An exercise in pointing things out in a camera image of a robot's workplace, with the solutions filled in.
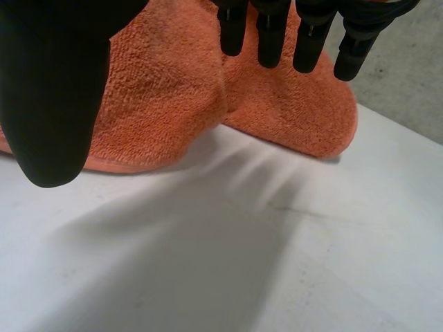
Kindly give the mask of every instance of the folded towel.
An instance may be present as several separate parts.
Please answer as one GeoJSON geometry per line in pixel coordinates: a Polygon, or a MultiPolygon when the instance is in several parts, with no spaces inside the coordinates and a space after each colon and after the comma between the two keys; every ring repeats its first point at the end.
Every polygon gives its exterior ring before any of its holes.
{"type": "MultiPolygon", "coordinates": [[[[252,7],[237,57],[220,51],[216,12],[207,0],[152,0],[111,40],[86,168],[133,173],[169,165],[220,123],[319,158],[350,144],[356,103],[326,54],[309,75],[292,68],[300,23],[293,6],[274,69],[258,64],[252,7]]],[[[10,152],[1,131],[0,150],[10,152]]]]}

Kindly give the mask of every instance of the gray wall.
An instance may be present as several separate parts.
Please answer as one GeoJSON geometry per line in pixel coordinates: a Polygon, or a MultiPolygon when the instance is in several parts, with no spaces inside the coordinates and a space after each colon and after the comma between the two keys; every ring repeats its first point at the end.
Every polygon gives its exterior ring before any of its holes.
{"type": "MultiPolygon", "coordinates": [[[[351,82],[359,103],[443,144],[443,0],[422,0],[377,39],[351,82]]],[[[336,18],[326,50],[343,38],[336,18]]]]}

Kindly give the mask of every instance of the white table surface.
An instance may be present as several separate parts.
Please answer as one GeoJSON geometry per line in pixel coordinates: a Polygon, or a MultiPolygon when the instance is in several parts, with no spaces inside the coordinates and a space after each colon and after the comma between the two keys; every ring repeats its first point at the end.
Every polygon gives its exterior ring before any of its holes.
{"type": "Polygon", "coordinates": [[[443,331],[443,147],[359,116],[328,162],[218,127],[43,190],[0,156],[0,331],[443,331]]]}

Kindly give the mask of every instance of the towel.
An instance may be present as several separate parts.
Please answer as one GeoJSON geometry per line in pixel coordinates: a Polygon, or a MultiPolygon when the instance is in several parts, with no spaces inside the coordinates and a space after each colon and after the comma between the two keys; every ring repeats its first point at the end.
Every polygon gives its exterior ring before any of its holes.
{"type": "MultiPolygon", "coordinates": [[[[257,61],[250,6],[242,52],[220,51],[208,0],[152,0],[111,40],[111,65],[85,168],[135,173],[177,162],[202,132],[225,124],[317,158],[339,155],[356,130],[356,102],[322,54],[292,67],[300,19],[292,5],[274,69],[257,61]]],[[[0,150],[10,148],[0,131],[0,150]]]]}

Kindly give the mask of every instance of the black robotic finger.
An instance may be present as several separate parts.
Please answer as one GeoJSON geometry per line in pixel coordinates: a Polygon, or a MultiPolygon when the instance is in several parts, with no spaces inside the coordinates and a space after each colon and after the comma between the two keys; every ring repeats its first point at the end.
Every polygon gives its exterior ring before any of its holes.
{"type": "Polygon", "coordinates": [[[380,32],[399,16],[411,11],[419,0],[389,3],[371,0],[339,0],[338,8],[344,17],[345,37],[334,67],[335,76],[343,81],[354,79],[359,73],[380,32]]]}
{"type": "Polygon", "coordinates": [[[360,71],[380,31],[392,21],[362,26],[344,21],[346,34],[340,44],[334,75],[342,81],[353,80],[360,71]]]}
{"type": "Polygon", "coordinates": [[[87,36],[109,39],[122,30],[149,0],[40,0],[40,6],[87,36]]]}
{"type": "Polygon", "coordinates": [[[284,44],[291,0],[251,0],[258,11],[258,62],[265,68],[278,65],[284,44]]]}
{"type": "Polygon", "coordinates": [[[335,0],[296,0],[298,16],[297,44],[293,67],[299,73],[310,73],[317,65],[332,21],[337,13],[335,0]]]}
{"type": "Polygon", "coordinates": [[[242,51],[248,0],[214,1],[219,7],[217,18],[220,23],[221,51],[231,57],[242,51]]]}
{"type": "Polygon", "coordinates": [[[74,2],[0,0],[0,125],[40,187],[82,170],[109,71],[107,38],[146,4],[74,2]]]}

